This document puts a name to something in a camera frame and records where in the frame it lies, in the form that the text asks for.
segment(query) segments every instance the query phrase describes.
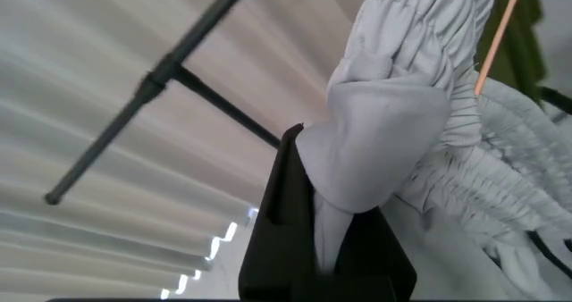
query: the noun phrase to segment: thin wooden stick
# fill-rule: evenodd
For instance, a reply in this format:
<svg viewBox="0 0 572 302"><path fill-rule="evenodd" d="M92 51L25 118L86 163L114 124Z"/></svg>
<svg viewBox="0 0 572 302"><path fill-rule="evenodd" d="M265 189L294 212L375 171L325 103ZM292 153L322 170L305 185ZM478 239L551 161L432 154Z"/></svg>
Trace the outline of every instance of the thin wooden stick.
<svg viewBox="0 0 572 302"><path fill-rule="evenodd" d="M494 38L492 39L491 48L489 52L486 54L486 58L484 59L483 67L481 68L481 73L479 74L479 79L476 81L475 85L475 94L480 95L481 91L483 90L484 80L486 79L489 70L491 69L492 61L494 60L494 55L497 54L497 50L499 49L499 44L502 40L502 35L504 34L505 29L507 29L507 25L509 24L510 15L512 11L515 9L515 5L517 4L517 0L509 0L507 4L507 9L504 10L504 14L502 15L502 19L500 19L499 28L497 32L494 33Z"/></svg>

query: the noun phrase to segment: green fabric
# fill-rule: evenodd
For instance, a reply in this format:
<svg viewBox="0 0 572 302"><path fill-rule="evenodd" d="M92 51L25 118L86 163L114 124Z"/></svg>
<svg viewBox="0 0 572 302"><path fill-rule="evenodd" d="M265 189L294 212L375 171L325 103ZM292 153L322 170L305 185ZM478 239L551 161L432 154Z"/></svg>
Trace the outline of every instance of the green fabric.
<svg viewBox="0 0 572 302"><path fill-rule="evenodd" d="M475 61L480 70L499 27L502 14L509 0L495 0L491 16L476 49ZM533 25L543 16L539 0L518 0L510 18L499 50L488 76L516 88L539 103L541 93L536 83L546 75L540 48Z"/></svg>

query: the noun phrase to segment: green object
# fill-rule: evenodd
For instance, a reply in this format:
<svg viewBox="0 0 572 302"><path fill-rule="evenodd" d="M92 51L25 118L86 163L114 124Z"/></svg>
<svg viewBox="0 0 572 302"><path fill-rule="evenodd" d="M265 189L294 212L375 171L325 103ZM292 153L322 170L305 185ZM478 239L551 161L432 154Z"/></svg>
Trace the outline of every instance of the green object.
<svg viewBox="0 0 572 302"><path fill-rule="evenodd" d="M495 0L491 16L476 49L475 61L480 71L499 27L509 0ZM536 83L546 75L543 57L534 36L533 26L543 16L540 0L518 0L509 25L488 73L490 78L516 88L537 104L541 92Z"/></svg>

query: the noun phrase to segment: wrinkled cloth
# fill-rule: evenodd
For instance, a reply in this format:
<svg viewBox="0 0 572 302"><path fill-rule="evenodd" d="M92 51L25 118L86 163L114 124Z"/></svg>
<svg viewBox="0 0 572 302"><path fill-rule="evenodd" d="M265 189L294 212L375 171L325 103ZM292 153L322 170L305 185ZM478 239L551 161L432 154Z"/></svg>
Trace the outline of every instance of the wrinkled cloth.
<svg viewBox="0 0 572 302"><path fill-rule="evenodd" d="M570 235L572 171L565 156L560 162L546 156L569 149L562 138L558 145L548 141L555 127L526 125L531 114L544 121L538 111L520 111L529 108L522 97L489 93L498 82L487 80L477 104L473 57L491 5L363 3L329 83L332 119L303 130L296 141L315 187L315 247L325 272L335 265L351 216L396 195L419 214L440 209L458 222L527 297L559 298L543 280L524 231ZM508 108L518 110L512 121L503 119ZM545 137L530 138L538 133ZM509 153L531 147L533 157L496 155L522 138L530 142Z"/></svg>

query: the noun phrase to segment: black metal pole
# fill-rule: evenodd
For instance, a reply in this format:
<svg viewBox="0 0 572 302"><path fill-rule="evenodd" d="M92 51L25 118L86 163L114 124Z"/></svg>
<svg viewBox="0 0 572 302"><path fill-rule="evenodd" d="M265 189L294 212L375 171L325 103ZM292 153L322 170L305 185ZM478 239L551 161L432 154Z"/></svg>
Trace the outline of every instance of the black metal pole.
<svg viewBox="0 0 572 302"><path fill-rule="evenodd" d="M166 84L181 69L184 60L197 48L200 42L224 15L239 0L215 0L193 25L187 35L167 54L161 62L141 82L135 96L126 104L102 134L81 155L80 159L44 196L49 205L59 204L65 193L75 184L81 175L93 164L114 138L125 128L141 107L152 101L165 89Z"/></svg>
<svg viewBox="0 0 572 302"><path fill-rule="evenodd" d="M243 127L250 130L250 132L257 135L272 147L278 148L280 140L275 137L270 131L266 130L258 122L252 120L249 116L243 113L239 108L228 102L225 98L220 96L214 90L207 86L199 77L191 73L187 69L177 71L174 76L182 85L189 88L191 91L202 96L211 105L216 106L219 110L226 113L236 122L240 123Z"/></svg>

